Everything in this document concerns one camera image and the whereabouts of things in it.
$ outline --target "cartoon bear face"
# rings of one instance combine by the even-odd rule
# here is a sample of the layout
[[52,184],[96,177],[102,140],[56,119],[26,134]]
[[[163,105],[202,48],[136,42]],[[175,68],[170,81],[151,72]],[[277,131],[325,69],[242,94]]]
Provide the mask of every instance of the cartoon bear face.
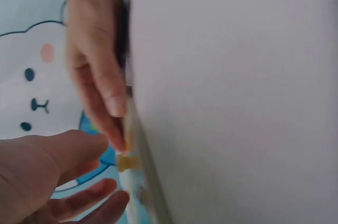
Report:
[[65,26],[0,37],[0,138],[78,129],[82,107],[65,65]]

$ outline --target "fingernail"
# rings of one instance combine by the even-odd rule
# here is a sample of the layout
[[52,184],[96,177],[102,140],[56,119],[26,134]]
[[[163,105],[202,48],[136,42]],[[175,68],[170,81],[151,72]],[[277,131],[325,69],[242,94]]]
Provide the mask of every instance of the fingernail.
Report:
[[126,96],[110,97],[106,106],[112,117],[123,117],[126,112]]

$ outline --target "black eye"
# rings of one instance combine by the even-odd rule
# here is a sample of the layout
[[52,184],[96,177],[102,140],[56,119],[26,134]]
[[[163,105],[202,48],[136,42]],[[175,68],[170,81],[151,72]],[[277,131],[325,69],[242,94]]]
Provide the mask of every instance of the black eye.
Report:
[[25,70],[25,78],[26,78],[26,80],[32,81],[32,80],[34,80],[34,77],[35,77],[34,70],[32,68],[27,68]]
[[20,127],[22,130],[25,130],[26,132],[29,132],[32,129],[32,126],[30,123],[23,122],[20,124]]

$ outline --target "pink cheek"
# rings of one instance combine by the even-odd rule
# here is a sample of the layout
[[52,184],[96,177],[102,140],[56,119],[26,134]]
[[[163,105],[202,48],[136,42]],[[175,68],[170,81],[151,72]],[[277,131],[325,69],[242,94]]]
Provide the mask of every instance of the pink cheek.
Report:
[[41,56],[42,61],[45,62],[45,63],[53,62],[53,60],[54,60],[54,47],[49,43],[45,43],[41,47],[40,56]]

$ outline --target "blurred hand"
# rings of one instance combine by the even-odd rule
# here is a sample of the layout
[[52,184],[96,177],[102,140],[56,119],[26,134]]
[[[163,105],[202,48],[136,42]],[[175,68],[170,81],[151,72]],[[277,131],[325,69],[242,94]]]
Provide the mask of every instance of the blurred hand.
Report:
[[[97,168],[107,147],[104,136],[76,130],[50,137],[0,140],[0,223],[56,224],[111,195],[117,184],[103,179],[68,198],[49,199],[57,186]],[[79,223],[115,223],[128,201],[126,192],[117,191]]]
[[69,0],[67,64],[86,114],[123,151],[126,87],[117,63],[123,0]]

